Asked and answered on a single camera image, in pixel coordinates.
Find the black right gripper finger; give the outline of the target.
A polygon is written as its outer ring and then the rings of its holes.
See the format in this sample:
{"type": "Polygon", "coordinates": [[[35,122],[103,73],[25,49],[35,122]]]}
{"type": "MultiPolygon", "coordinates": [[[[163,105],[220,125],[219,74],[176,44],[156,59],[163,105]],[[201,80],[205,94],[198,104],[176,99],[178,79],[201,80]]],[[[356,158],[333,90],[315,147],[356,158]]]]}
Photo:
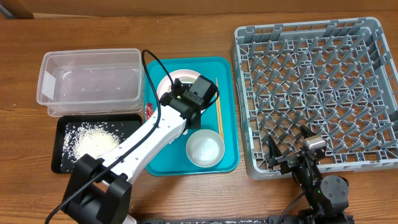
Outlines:
{"type": "Polygon", "coordinates": [[[269,167],[275,167],[279,165],[279,162],[277,162],[277,158],[281,157],[282,153],[277,147],[277,144],[273,140],[271,134],[268,135],[267,140],[269,146],[269,167]]]}
{"type": "Polygon", "coordinates": [[[306,127],[306,125],[301,125],[300,131],[301,131],[304,139],[308,139],[308,138],[312,138],[312,137],[316,136],[316,134],[313,131],[311,131],[310,129],[308,129],[306,127]]]}

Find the grey bowl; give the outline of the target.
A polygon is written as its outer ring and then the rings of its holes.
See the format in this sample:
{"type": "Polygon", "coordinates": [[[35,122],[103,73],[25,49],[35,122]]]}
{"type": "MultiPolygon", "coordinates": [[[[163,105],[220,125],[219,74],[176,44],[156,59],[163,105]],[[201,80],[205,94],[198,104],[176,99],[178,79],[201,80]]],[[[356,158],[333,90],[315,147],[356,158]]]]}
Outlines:
{"type": "Polygon", "coordinates": [[[192,164],[210,168],[222,160],[225,152],[224,141],[217,132],[200,129],[188,138],[185,152],[192,164]]]}

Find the red wrapper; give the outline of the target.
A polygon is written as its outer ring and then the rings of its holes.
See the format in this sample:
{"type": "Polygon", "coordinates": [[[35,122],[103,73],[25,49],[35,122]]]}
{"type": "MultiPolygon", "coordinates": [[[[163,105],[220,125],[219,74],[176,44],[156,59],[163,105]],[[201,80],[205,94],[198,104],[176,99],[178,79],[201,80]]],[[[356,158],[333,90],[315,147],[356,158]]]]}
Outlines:
{"type": "Polygon", "coordinates": [[[152,103],[146,103],[145,107],[145,120],[149,120],[150,117],[153,115],[154,109],[152,103]]]}

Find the rice pile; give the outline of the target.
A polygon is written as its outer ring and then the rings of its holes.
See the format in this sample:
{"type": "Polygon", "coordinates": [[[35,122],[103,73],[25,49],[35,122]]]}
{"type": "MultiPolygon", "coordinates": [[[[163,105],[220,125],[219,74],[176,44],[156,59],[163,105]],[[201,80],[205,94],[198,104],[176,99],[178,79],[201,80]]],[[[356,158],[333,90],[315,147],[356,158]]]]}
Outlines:
{"type": "Polygon", "coordinates": [[[97,159],[125,140],[115,122],[68,123],[63,138],[62,156],[73,163],[85,154],[97,159]]]}

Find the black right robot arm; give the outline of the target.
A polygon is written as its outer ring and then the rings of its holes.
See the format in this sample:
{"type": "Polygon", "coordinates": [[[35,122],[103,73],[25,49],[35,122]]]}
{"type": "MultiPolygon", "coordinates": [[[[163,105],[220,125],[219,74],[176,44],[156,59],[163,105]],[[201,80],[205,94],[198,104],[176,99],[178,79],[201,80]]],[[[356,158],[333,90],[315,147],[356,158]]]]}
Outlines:
{"type": "Polygon", "coordinates": [[[345,209],[349,207],[349,182],[338,175],[322,176],[317,162],[326,156],[326,141],[302,125],[303,146],[299,152],[283,156],[268,135],[269,166],[280,167],[281,174],[292,174],[302,193],[279,216],[268,221],[278,223],[354,223],[345,209]]]}

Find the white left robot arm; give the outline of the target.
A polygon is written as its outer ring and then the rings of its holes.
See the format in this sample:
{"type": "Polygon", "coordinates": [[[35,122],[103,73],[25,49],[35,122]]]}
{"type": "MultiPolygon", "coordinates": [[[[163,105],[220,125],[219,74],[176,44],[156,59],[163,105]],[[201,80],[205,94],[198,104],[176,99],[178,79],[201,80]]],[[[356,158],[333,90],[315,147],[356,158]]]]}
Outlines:
{"type": "Polygon", "coordinates": [[[59,209],[78,223],[136,223],[129,214],[132,185],[167,144],[200,127],[209,101],[197,91],[165,93],[154,114],[122,144],[75,164],[59,209]]]}

